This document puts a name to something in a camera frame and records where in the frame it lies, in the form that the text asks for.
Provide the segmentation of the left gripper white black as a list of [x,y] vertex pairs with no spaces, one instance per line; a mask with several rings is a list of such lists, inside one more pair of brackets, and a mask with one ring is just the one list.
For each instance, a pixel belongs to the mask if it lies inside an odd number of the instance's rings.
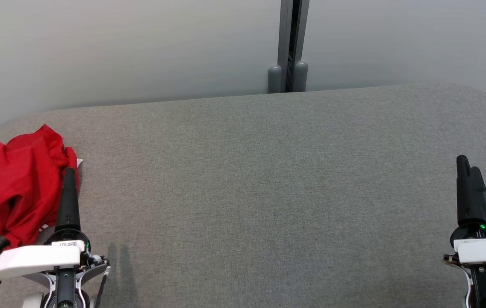
[[[64,172],[55,232],[81,230],[77,175],[73,168]],[[39,272],[73,269],[81,265],[81,257],[90,252],[88,240],[55,240],[49,245],[32,245],[9,249],[0,254],[0,279]]]

